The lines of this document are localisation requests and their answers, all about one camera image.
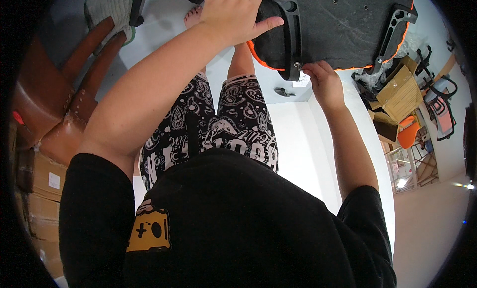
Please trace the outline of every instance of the sticker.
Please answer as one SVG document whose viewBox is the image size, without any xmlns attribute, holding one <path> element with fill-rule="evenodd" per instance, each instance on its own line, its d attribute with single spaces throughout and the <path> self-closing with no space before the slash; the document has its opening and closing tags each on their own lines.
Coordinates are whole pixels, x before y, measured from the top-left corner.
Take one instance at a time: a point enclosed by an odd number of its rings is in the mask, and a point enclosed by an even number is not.
<svg viewBox="0 0 477 288">
<path fill-rule="evenodd" d="M 48 185 L 55 189 L 60 189 L 60 177 L 56 174 L 50 172 L 50 176 L 48 177 Z"/>
<path fill-rule="evenodd" d="M 147 199 L 137 209 L 126 252 L 168 251 L 172 247 L 170 234 L 169 213 L 154 208 L 151 199 Z"/>
</svg>

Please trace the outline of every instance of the screw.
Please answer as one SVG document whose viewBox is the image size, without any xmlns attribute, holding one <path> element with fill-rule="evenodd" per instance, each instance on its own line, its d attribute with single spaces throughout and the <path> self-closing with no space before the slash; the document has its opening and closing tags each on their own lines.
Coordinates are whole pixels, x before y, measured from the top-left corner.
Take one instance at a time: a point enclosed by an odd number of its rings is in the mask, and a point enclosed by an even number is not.
<svg viewBox="0 0 477 288">
<path fill-rule="evenodd" d="M 299 63 L 298 61 L 295 62 L 293 65 L 294 65 L 295 68 L 297 68 L 299 71 L 303 71 L 303 70 L 301 69 L 301 63 Z"/>
</svg>

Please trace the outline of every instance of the hand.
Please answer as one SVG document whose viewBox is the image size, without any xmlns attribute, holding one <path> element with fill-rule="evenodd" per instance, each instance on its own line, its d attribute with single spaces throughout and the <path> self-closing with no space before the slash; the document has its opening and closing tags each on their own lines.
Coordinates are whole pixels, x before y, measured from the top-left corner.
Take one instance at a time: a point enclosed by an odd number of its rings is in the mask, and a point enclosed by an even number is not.
<svg viewBox="0 0 477 288">
<path fill-rule="evenodd" d="M 281 17 L 270 17 L 255 24 L 262 0 L 205 0 L 200 20 L 220 37 L 224 47 L 234 46 L 258 37 L 284 23 Z"/>
<path fill-rule="evenodd" d="M 310 76 L 313 93 L 325 114 L 346 107 L 341 79 L 326 61 L 307 63 L 302 69 Z"/>
</svg>

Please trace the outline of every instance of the paisley shorts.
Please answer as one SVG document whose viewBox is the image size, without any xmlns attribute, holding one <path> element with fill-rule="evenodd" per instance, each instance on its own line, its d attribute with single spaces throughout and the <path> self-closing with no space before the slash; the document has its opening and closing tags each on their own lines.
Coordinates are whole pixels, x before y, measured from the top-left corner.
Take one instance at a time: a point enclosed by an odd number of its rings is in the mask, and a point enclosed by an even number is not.
<svg viewBox="0 0 477 288">
<path fill-rule="evenodd" d="M 270 114 L 255 75 L 229 78 L 215 112 L 207 77 L 198 73 L 140 151 L 147 190 L 168 168 L 209 148 L 228 148 L 278 171 Z"/>
</svg>

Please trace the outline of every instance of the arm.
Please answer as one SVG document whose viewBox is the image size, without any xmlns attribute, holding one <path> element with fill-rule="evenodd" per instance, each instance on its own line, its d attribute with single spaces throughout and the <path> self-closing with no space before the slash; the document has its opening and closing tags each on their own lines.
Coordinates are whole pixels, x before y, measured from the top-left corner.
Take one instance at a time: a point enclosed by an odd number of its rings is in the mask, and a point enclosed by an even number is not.
<svg viewBox="0 0 477 288">
<path fill-rule="evenodd" d="M 94 110 L 78 153 L 103 157 L 133 177 L 134 157 L 194 75 L 221 50 L 283 24 L 255 24 L 262 0 L 206 0 L 201 22 L 134 65 Z"/>
<path fill-rule="evenodd" d="M 340 77 L 325 61 L 303 66 L 312 80 L 313 93 L 330 125 L 338 185 L 344 200 L 362 185 L 378 189 L 378 179 L 355 120 L 344 104 Z"/>
</svg>

